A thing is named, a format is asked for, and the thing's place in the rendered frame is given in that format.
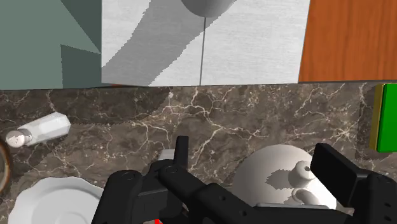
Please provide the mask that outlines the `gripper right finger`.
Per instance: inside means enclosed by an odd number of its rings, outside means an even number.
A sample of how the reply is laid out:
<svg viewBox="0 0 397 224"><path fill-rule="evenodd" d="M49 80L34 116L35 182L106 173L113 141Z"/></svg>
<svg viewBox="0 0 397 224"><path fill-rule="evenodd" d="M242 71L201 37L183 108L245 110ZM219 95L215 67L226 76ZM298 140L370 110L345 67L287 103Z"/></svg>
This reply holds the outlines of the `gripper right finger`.
<svg viewBox="0 0 397 224"><path fill-rule="evenodd" d="M362 169L326 143L316 144L312 173L360 224L397 224L397 182Z"/></svg>

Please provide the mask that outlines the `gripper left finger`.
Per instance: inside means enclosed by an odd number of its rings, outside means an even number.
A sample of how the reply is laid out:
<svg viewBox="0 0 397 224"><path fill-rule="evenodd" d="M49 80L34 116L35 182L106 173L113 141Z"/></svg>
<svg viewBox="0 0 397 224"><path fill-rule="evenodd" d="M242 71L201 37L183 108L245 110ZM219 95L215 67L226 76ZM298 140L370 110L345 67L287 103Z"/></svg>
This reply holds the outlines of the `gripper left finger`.
<svg viewBox="0 0 397 224"><path fill-rule="evenodd" d="M203 224L209 218L215 224L254 224L258 211L218 184L204 184L186 170L188 163L187 136L178 136L171 165L162 166L159 182L184 202L188 224ZM112 173L104 187L92 224L132 224L133 207L143 185L143 177L135 170Z"/></svg>

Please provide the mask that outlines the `white teapot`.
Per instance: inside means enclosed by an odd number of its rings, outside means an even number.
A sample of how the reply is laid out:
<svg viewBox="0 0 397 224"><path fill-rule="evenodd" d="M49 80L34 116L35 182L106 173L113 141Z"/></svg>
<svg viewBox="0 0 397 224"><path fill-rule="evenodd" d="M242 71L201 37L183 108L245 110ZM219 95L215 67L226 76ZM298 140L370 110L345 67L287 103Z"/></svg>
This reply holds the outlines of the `white teapot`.
<svg viewBox="0 0 397 224"><path fill-rule="evenodd" d="M238 166L232 193L250 206L335 209L337 200L312 173L311 161L292 145L264 147Z"/></svg>

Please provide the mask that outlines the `green box with yellow edge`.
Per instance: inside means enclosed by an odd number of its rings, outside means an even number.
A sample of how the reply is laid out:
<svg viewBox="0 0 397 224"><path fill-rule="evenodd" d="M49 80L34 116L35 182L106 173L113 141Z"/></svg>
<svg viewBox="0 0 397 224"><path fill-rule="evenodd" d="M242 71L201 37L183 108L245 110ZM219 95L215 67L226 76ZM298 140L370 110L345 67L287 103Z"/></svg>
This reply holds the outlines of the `green box with yellow edge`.
<svg viewBox="0 0 397 224"><path fill-rule="evenodd" d="M397 152L397 83L375 87L370 148L380 153Z"/></svg>

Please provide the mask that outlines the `white scalloped plate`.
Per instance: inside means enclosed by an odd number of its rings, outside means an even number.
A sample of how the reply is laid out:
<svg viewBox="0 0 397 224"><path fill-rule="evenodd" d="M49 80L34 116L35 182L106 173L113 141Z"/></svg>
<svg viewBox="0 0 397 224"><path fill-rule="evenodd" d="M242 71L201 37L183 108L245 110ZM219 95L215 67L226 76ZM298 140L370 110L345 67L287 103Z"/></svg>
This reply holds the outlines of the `white scalloped plate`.
<svg viewBox="0 0 397 224"><path fill-rule="evenodd" d="M8 224L91 224L103 189L82 178L44 178L16 198Z"/></svg>

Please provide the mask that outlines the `white salt shaker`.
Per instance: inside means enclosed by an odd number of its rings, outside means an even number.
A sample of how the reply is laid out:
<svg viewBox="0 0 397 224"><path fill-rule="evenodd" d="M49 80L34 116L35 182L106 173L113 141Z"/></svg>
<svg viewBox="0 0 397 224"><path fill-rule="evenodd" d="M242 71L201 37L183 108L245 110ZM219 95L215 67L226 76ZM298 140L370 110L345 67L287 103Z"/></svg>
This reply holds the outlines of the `white salt shaker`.
<svg viewBox="0 0 397 224"><path fill-rule="evenodd" d="M69 133L71 123L66 115L54 112L9 131L6 143L12 148L31 146Z"/></svg>

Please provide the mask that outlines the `brown round rimmed dish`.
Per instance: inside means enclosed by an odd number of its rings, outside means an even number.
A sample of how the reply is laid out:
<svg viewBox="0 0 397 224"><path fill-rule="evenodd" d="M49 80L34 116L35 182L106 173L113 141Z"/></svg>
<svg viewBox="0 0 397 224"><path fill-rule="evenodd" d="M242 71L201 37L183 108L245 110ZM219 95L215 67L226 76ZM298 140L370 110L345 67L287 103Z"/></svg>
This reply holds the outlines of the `brown round rimmed dish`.
<svg viewBox="0 0 397 224"><path fill-rule="evenodd" d="M8 145L0 139L0 195L10 184L13 169L13 159Z"/></svg>

